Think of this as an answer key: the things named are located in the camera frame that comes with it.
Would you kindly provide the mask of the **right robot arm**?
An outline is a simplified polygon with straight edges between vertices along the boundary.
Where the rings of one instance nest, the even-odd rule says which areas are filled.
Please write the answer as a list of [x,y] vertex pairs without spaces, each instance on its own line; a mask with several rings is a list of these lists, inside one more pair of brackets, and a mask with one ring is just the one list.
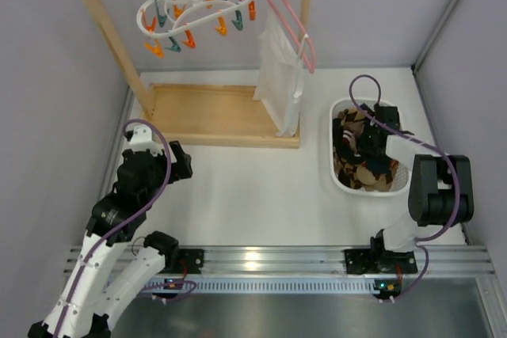
[[380,267],[409,263],[415,248],[423,249],[425,243],[473,217],[471,162],[404,132],[395,106],[375,104],[367,118],[366,142],[361,146],[375,158],[405,166],[411,174],[407,211],[371,238],[372,255]]

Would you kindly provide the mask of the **white plastic clip hanger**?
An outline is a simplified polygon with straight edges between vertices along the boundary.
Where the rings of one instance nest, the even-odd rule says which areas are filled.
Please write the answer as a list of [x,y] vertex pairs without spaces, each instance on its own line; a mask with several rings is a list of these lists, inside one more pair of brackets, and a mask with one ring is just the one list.
[[144,48],[163,59],[167,52],[196,48],[195,28],[210,25],[225,37],[256,17],[255,0],[146,0],[135,21],[146,38]]

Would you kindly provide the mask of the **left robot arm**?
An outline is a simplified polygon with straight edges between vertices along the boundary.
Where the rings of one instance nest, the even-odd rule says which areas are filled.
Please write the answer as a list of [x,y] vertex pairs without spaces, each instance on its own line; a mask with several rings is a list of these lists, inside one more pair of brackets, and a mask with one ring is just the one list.
[[160,188],[193,175],[191,157],[177,141],[169,144],[176,159],[154,143],[127,149],[112,191],[93,207],[82,250],[58,302],[50,314],[30,327],[30,337],[109,337],[130,303],[147,282],[180,259],[176,238],[154,231],[131,263],[109,276],[128,247]]

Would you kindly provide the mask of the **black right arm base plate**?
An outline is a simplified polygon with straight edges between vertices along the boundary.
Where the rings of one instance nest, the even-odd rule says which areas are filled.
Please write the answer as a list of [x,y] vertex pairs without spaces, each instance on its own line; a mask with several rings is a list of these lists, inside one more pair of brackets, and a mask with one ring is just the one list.
[[349,275],[389,274],[401,270],[403,275],[416,274],[417,263],[413,252],[374,252],[372,249],[346,249],[345,266]]

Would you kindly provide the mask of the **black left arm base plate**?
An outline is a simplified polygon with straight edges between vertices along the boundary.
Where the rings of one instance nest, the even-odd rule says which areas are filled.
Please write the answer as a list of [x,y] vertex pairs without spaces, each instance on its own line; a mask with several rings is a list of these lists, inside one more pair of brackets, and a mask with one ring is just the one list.
[[179,275],[195,275],[201,273],[204,265],[203,249],[180,249],[171,272]]

